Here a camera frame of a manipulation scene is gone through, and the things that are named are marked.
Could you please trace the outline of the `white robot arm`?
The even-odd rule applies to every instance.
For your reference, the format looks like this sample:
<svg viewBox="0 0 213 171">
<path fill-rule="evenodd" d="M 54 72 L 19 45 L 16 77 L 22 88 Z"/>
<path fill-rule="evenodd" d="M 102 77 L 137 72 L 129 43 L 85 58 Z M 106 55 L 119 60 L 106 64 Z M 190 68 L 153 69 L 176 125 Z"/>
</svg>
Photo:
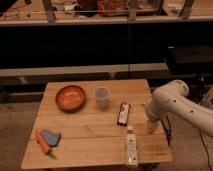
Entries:
<svg viewBox="0 0 213 171">
<path fill-rule="evenodd" d="M 187 99 L 188 85 L 173 80 L 156 88 L 146 102 L 145 113 L 150 121 L 160 121 L 167 113 L 175 114 L 213 138 L 213 110 Z"/>
</svg>

